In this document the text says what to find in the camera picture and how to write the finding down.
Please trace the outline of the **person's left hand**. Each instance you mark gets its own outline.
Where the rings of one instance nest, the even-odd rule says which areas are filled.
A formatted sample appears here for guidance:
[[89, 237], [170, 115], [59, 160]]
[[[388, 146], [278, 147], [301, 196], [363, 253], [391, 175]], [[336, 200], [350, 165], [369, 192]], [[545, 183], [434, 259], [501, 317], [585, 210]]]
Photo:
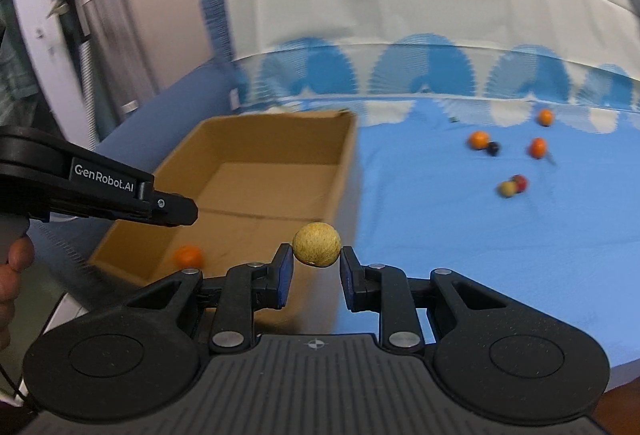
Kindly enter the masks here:
[[10, 247], [0, 270], [0, 351], [11, 342], [9, 325], [15, 315], [15, 301], [21, 290], [21, 275], [35, 260], [35, 249], [29, 236], [21, 236]]

